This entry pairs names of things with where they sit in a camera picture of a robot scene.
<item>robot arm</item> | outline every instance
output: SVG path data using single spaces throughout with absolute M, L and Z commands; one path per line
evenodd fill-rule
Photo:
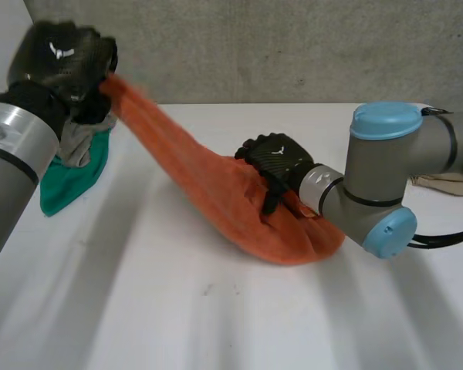
M 265 176 L 275 198 L 294 190 L 366 251 L 388 258 L 400 253 L 417 229 L 415 215 L 401 205 L 407 179 L 463 173 L 463 113 L 421 112 L 406 103 L 360 106 L 353 114 L 344 175 L 314 163 L 284 134 L 248 140 L 235 157 Z M 270 203 L 267 197 L 265 205 Z
M 0 252 L 57 153 L 65 122 L 93 116 L 93 102 L 94 110 L 102 106 L 98 120 L 110 110 L 98 85 L 116 64 L 114 40 L 91 28 L 37 22 L 25 35 L 9 90 L 0 94 Z

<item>gray robot arm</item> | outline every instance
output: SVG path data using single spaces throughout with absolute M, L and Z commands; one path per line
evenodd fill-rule
M 345 175 L 322 164 L 303 178 L 300 200 L 366 251 L 400 253 L 417 229 L 401 205 L 409 176 L 463 173 L 463 113 L 431 114 L 406 103 L 355 111 Z
M 39 89 L 22 85 L 0 95 L 0 252 L 59 148 L 66 119 L 64 108 L 42 104 Z M 33 102 L 42 113 L 31 113 Z

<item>green cloth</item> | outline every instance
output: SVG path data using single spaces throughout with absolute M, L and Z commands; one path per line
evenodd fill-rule
M 66 167 L 55 156 L 39 185 L 39 205 L 53 216 L 98 181 L 108 159 L 110 130 L 96 133 L 90 147 L 91 161 L 84 167 Z

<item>black cable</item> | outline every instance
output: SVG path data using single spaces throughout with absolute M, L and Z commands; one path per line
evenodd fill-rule
M 418 249 L 436 249 L 443 247 L 450 247 L 463 242 L 463 231 L 455 234 L 447 235 L 419 235 L 415 234 L 414 241 L 416 243 L 409 243 L 408 246 Z

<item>silver metal ring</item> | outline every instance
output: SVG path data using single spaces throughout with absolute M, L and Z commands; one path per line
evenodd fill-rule
M 16 156 L 41 179 L 60 142 L 53 129 L 34 114 L 0 103 L 0 149 Z
M 323 164 L 309 171 L 300 184 L 300 201 L 319 214 L 319 202 L 330 184 L 343 177 L 341 173 Z

